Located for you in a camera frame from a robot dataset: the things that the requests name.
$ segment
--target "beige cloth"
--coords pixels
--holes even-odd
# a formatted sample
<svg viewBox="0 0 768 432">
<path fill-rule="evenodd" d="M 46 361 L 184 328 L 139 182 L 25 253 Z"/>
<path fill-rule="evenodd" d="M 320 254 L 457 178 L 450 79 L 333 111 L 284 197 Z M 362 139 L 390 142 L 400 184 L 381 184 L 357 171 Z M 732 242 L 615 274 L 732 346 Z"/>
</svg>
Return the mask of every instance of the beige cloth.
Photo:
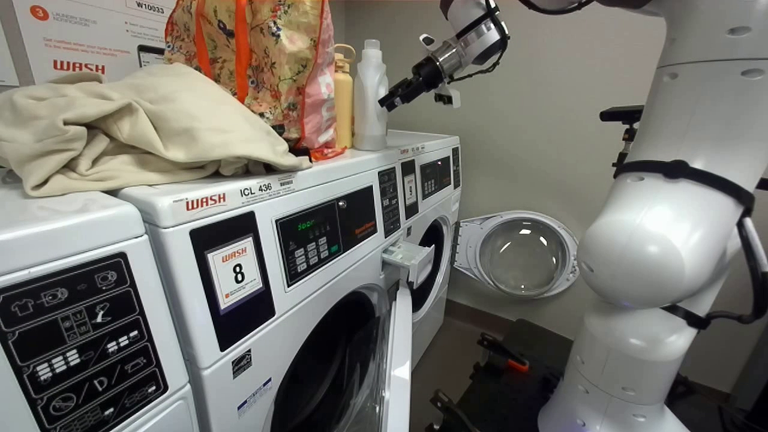
<svg viewBox="0 0 768 432">
<path fill-rule="evenodd" d="M 123 81 L 70 77 L 0 93 L 0 166 L 26 194 L 120 189 L 214 172 L 301 171 L 308 159 L 228 92 L 184 65 Z"/>
</svg>

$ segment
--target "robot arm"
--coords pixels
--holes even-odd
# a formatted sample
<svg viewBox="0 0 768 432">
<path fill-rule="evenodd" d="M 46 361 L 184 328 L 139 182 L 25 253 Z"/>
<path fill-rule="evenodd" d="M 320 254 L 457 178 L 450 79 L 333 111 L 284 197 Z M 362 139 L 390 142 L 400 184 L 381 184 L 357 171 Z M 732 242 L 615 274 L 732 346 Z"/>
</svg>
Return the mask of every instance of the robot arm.
<svg viewBox="0 0 768 432">
<path fill-rule="evenodd" d="M 493 71 L 504 58 L 510 28 L 500 19 L 500 8 L 494 0 L 442 0 L 440 10 L 451 23 L 454 35 L 442 46 L 436 46 L 432 35 L 420 39 L 430 55 L 416 62 L 416 68 L 411 69 L 412 77 L 400 79 L 379 100 L 379 106 L 385 106 L 387 111 L 411 104 L 420 93 L 434 92 L 442 83 Z M 470 65 L 480 68 L 493 58 L 498 61 L 490 68 L 466 77 L 457 77 L 457 71 Z"/>
<path fill-rule="evenodd" d="M 592 0 L 522 3 L 568 14 Z M 765 313 L 768 261 L 748 211 L 768 167 L 768 8 L 765 0 L 600 3 L 666 17 L 668 46 L 638 137 L 580 237 L 580 274 L 597 303 L 537 424 L 681 432 L 666 399 L 699 328 L 708 317 L 746 325 Z M 442 10 L 457 35 L 381 98 L 390 111 L 504 52 L 506 26 L 494 3 L 454 0 Z M 756 308 L 744 317 L 710 315 L 740 244 L 758 283 Z"/>
</svg>

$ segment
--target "sticker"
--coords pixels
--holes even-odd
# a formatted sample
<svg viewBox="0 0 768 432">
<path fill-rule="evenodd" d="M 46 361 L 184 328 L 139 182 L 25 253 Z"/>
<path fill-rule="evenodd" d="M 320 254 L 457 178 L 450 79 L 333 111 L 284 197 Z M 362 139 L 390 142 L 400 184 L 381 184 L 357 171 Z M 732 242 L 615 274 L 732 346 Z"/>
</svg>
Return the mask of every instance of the sticker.
<svg viewBox="0 0 768 432">
<path fill-rule="evenodd" d="M 252 236 L 208 253 L 208 267 L 220 313 L 264 287 Z"/>
<path fill-rule="evenodd" d="M 243 418 L 268 388 L 272 388 L 272 379 L 267 379 L 255 394 L 250 394 L 250 397 L 237 406 L 237 418 Z"/>
<path fill-rule="evenodd" d="M 244 351 L 244 356 L 232 361 L 232 379 L 255 365 L 255 356 Z"/>
</svg>

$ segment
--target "wash logo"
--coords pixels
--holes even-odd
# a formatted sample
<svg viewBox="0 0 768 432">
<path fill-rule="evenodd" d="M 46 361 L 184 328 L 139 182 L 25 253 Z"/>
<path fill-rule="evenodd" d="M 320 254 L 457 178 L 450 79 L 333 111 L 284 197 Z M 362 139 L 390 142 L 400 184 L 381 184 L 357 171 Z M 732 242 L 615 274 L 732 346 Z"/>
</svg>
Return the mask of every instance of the wash logo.
<svg viewBox="0 0 768 432">
<path fill-rule="evenodd" d="M 200 200 L 187 200 L 184 201 L 184 211 L 205 211 L 211 206 L 224 206 L 225 203 L 225 194 L 208 194 L 208 197 L 200 197 Z"/>
<path fill-rule="evenodd" d="M 60 58 L 52 58 L 52 69 L 55 71 L 90 71 L 90 75 L 106 75 L 106 65 L 102 62 L 75 62 L 75 61 L 60 61 Z"/>
</svg>

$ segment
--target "number 8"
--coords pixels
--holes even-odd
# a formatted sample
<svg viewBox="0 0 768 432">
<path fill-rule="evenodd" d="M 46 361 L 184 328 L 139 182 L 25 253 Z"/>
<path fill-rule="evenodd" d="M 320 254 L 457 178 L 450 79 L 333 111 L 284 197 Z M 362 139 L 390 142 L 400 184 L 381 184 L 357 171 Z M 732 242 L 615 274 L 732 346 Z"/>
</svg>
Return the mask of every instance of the number 8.
<svg viewBox="0 0 768 432">
<path fill-rule="evenodd" d="M 232 267 L 232 275 L 235 275 L 235 283 L 237 283 L 237 286 L 244 280 L 243 265 L 235 265 L 235 267 Z"/>
</svg>

